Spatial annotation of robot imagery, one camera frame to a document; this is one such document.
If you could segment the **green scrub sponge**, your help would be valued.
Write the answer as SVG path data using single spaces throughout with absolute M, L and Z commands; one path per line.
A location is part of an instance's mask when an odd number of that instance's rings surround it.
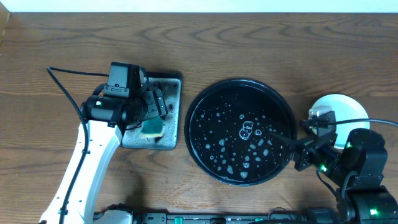
M 145 138 L 159 138 L 164 134 L 164 120 L 160 117 L 143 122 L 141 135 Z

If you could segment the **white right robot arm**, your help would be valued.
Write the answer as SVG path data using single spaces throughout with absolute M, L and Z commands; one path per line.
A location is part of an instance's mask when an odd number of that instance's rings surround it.
M 333 195 L 343 221 L 397 223 L 397 200 L 381 184 L 388 153 L 380 134 L 354 129 L 342 151 L 334 147 L 338 137 L 334 129 L 299 140 L 273 137 L 285 144 L 298 171 L 315 166 L 338 186 Z

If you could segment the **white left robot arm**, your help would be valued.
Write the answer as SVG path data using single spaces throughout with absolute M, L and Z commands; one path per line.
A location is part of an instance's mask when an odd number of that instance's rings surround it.
M 95 204 L 116 149 L 157 149 L 167 107 L 161 90 L 147 90 L 135 98 L 91 95 L 79 113 L 75 149 L 40 223 L 94 223 Z

